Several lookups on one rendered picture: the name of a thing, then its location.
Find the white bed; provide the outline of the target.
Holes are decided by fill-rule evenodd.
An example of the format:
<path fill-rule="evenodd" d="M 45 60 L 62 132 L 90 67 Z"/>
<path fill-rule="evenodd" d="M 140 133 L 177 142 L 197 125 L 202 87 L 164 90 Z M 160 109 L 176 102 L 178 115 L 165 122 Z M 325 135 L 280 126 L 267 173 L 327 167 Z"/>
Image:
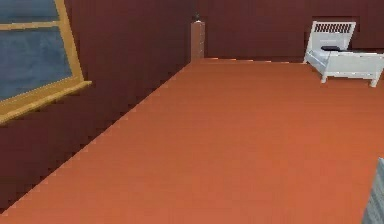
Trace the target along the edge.
<path fill-rule="evenodd" d="M 356 52 L 348 49 L 355 22 L 313 21 L 303 63 L 309 63 L 328 77 L 366 79 L 376 87 L 384 71 L 384 53 Z"/>

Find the yellow framed window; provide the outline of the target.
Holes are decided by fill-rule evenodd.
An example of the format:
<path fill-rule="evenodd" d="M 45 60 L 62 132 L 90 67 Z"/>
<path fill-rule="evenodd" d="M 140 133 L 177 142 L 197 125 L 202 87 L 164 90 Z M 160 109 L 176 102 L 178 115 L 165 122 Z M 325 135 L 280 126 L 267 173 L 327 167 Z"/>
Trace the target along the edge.
<path fill-rule="evenodd" d="M 0 125 L 89 84 L 65 0 L 0 0 Z"/>

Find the grey striped furniture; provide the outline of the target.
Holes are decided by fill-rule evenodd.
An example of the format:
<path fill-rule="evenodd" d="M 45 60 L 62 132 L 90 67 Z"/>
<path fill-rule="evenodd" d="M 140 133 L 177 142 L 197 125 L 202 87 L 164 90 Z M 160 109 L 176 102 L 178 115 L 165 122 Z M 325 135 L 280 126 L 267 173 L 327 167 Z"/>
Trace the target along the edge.
<path fill-rule="evenodd" d="M 361 224 L 384 224 L 384 158 L 379 158 Z"/>

